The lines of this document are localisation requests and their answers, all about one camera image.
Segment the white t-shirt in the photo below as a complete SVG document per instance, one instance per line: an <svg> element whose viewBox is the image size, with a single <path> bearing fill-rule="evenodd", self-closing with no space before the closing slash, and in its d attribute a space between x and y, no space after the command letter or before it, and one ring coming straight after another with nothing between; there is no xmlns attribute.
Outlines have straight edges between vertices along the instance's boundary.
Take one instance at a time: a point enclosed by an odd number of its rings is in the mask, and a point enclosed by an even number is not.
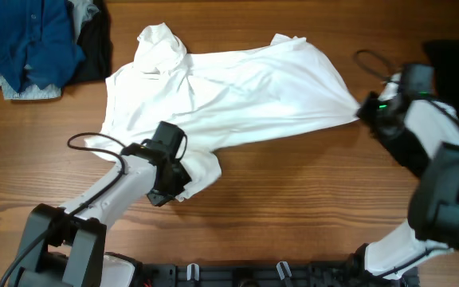
<svg viewBox="0 0 459 287"><path fill-rule="evenodd" d="M257 49L192 54L165 24L138 36L131 63L106 79L100 134L87 138L101 158L149 139L159 123L187 136L182 165L191 198L222 173L224 147L295 136L355 120L358 103L329 59L303 37L276 34Z"/></svg>

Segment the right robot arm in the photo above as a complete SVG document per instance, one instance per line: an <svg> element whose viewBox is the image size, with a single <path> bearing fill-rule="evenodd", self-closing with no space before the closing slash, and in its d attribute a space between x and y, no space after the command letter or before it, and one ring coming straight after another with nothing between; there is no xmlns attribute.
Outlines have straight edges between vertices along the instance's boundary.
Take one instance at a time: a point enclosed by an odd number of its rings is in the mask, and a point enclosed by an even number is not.
<svg viewBox="0 0 459 287"><path fill-rule="evenodd" d="M397 281L420 263L459 251L459 119L434 99L433 68L405 64L386 79L391 92L371 92L357 117L398 163L419 179L406 220L347 260L361 285Z"/></svg>

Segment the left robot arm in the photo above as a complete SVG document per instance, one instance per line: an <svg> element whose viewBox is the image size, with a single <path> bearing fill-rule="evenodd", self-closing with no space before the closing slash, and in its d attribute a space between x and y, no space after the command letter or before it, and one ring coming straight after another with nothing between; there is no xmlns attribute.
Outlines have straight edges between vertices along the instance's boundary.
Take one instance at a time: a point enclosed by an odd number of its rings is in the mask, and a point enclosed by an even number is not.
<svg viewBox="0 0 459 287"><path fill-rule="evenodd" d="M105 250L107 232L135 201L163 206L191 181L181 160L187 136L160 122L155 134L114 154L115 166L85 193L29 214L1 286L149 286L143 264Z"/></svg>

